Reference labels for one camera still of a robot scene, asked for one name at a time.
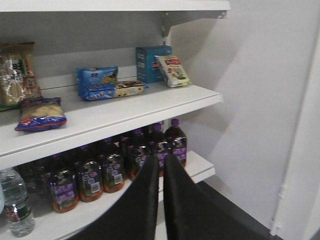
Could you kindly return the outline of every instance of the blue cardboard box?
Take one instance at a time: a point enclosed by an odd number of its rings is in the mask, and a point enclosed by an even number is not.
[[[146,84],[163,81],[164,78],[155,56],[168,56],[172,54],[171,46],[143,46],[135,48],[137,80]]]

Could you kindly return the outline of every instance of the snack bag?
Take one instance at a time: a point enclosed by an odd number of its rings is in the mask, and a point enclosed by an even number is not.
[[[60,97],[23,100],[20,107],[21,119],[14,129],[16,131],[46,131],[67,122]]]
[[[175,55],[156,56],[158,67],[169,88],[191,84],[186,71]]]
[[[87,86],[82,98],[89,101],[141,94],[148,85],[141,81],[117,81]]]
[[[87,87],[116,82],[118,67],[77,68],[76,75],[78,80],[78,94],[83,97]]]
[[[0,44],[0,110],[42,97],[33,71],[33,47],[34,43]]]

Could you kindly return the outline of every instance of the blue chip bag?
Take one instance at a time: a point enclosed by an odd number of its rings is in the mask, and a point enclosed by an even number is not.
[[[67,122],[61,98],[37,98],[20,103],[21,119],[14,130],[38,132],[59,128]]]
[[[116,82],[118,67],[77,68],[76,75],[78,81],[78,94],[84,98],[84,94],[88,87]]]

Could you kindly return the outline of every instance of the plastic bottle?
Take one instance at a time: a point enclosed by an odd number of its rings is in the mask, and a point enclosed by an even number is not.
[[[170,143],[172,153],[177,156],[182,166],[187,163],[187,137],[186,134],[179,127],[179,119],[171,120],[171,127],[169,127],[164,136]]]
[[[124,158],[120,148],[112,142],[111,137],[102,140],[99,148],[103,189],[107,193],[115,193],[125,184]]]
[[[131,180],[136,178],[139,170],[150,155],[148,140],[142,134],[141,128],[133,130],[133,136],[127,146],[128,175]]]
[[[154,131],[150,134],[152,141],[152,154],[159,159],[159,176],[164,175],[165,156],[171,153],[170,144],[167,142],[165,134],[161,131],[161,124],[155,123],[153,125]]]
[[[77,179],[80,200],[92,202],[100,198],[103,193],[101,165],[89,151],[88,145],[79,147],[78,158]]]
[[[35,228],[35,219],[28,202],[25,182],[12,168],[0,171],[0,181],[9,229],[14,236],[24,237]]]
[[[60,153],[51,157],[50,192],[53,209],[58,213],[68,212],[76,207],[79,201],[75,174],[66,165]]]

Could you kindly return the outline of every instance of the white shelf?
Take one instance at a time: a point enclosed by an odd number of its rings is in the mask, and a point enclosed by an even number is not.
[[[222,96],[196,85],[168,88],[153,83],[142,95],[84,101],[76,86],[42,91],[44,97],[62,97],[67,123],[42,132],[14,131],[19,110],[0,112],[0,169],[20,165],[97,140],[173,118],[222,101]]]
[[[214,165],[193,151],[187,153],[187,164],[185,167],[187,173],[192,177],[195,183],[198,183],[215,174]],[[159,180],[159,202],[163,200],[162,178]],[[35,220],[35,229],[32,233],[21,240],[59,240],[69,236],[86,225],[97,219],[102,213],[109,209],[130,186],[131,181],[125,182],[124,188],[115,193],[103,193],[102,197],[96,201],[85,203],[79,202],[75,209],[66,213],[49,212]],[[6,225],[0,226],[0,239],[16,240],[12,236]]]
[[[79,11],[220,11],[229,10],[228,0],[10,0],[0,12]]]

